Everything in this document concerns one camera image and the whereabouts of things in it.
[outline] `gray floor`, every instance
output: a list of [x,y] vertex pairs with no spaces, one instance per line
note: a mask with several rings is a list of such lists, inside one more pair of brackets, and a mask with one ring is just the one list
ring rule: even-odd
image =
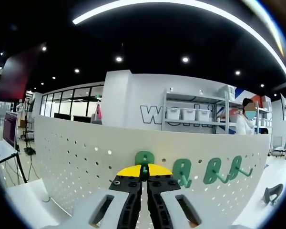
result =
[[[17,143],[20,148],[20,161],[24,171],[24,175],[28,182],[34,181],[38,179],[38,174],[34,171],[34,159],[32,156],[32,166],[31,166],[31,157],[24,153],[24,148],[26,144],[24,141],[20,139],[20,135],[22,134],[23,129],[18,128],[18,138]],[[0,140],[2,139],[3,133],[3,122],[0,121]],[[3,187],[12,187],[20,184],[24,184],[23,179],[21,177],[20,171],[17,173],[17,163],[16,159],[12,158],[6,162],[0,164],[0,181]]]

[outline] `person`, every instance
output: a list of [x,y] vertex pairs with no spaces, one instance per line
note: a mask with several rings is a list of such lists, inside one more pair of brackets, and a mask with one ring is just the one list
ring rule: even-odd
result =
[[261,134],[262,135],[267,135],[269,132],[268,132],[268,129],[267,128],[262,128],[261,129]]
[[237,135],[253,135],[255,128],[254,117],[256,108],[252,99],[245,98],[243,100],[243,112],[236,122]]

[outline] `white pegboard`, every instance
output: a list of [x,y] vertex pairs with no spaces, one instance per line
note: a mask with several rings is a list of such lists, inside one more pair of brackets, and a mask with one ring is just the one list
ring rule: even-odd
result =
[[[86,124],[38,116],[35,119],[37,173],[49,195],[72,214],[79,200],[99,187],[108,188],[115,175],[134,165],[139,151],[150,151],[155,164],[170,170],[177,159],[192,162],[190,189],[201,198],[199,205],[210,208],[214,227],[231,225],[241,213],[264,170],[269,149],[268,135],[213,135],[150,131]],[[239,173],[223,184],[219,179],[205,185],[203,178],[210,159],[222,160],[220,173],[225,177],[235,156],[243,158]],[[142,196],[138,228],[153,228],[147,210],[146,184]]]

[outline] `black ceiling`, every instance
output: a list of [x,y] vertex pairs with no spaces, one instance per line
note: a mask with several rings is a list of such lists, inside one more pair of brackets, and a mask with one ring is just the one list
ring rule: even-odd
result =
[[[72,23],[76,16],[111,1],[9,3],[0,24],[0,52],[4,52],[0,65],[10,55],[46,42],[47,51],[31,74],[28,90],[36,87],[45,93],[100,82],[107,71],[130,69],[133,73],[205,78],[260,95],[286,96],[286,87],[273,90],[285,83],[286,77],[269,51],[236,24],[205,10],[148,3],[114,9],[79,25]],[[234,1],[234,9],[244,21],[259,21],[239,1]],[[261,22],[259,25],[266,34]],[[116,63],[116,55],[124,61]],[[188,56],[190,63],[183,64],[182,56]],[[240,76],[235,75],[236,70],[241,71]]]

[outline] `face mask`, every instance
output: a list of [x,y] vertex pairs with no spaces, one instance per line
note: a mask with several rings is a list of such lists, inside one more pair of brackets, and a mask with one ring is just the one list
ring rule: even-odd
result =
[[255,117],[256,111],[245,111],[245,115],[248,119],[253,119]]

